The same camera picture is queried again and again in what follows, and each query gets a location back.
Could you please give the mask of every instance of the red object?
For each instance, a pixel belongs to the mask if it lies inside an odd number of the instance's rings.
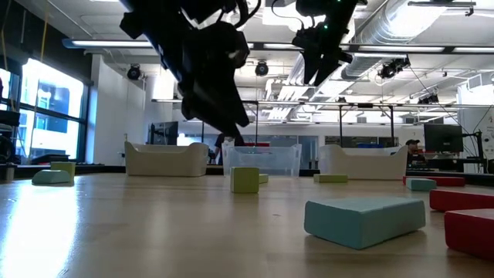
[[[432,190],[429,194],[431,209],[440,212],[462,209],[494,209],[494,195]]]
[[[255,145],[255,143],[245,143],[245,146],[246,147],[269,147],[269,143],[257,143],[257,145]]]
[[[494,209],[445,213],[449,248],[494,261]]]
[[[459,187],[465,186],[464,178],[456,177],[403,177],[403,185],[407,184],[407,178],[427,178],[436,182],[437,186]]]

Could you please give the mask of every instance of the plastic storage container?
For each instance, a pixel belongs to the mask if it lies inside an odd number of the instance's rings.
[[[299,177],[302,145],[292,147],[233,147],[222,145],[223,172],[230,175],[231,167],[256,167],[269,177]]]

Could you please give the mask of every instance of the man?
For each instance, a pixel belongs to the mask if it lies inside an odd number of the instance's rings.
[[[419,140],[410,139],[405,143],[408,146],[407,165],[414,164],[414,161],[425,163],[425,157],[417,152]]]
[[[234,141],[234,138],[233,137],[225,137],[224,134],[218,135],[218,138],[216,139],[216,143],[215,143],[215,147],[216,147],[215,158],[218,157],[218,153],[219,153],[218,165],[223,165],[222,144],[225,141],[232,142],[232,141]],[[242,136],[235,137],[234,145],[236,147],[245,146],[245,142],[244,142],[244,139],[242,138]]]

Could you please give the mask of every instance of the glass wall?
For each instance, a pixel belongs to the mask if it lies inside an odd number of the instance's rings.
[[[84,161],[88,86],[34,59],[22,67],[22,76],[0,69],[0,77],[5,87],[0,109],[20,108],[12,135],[18,161],[46,154]]]

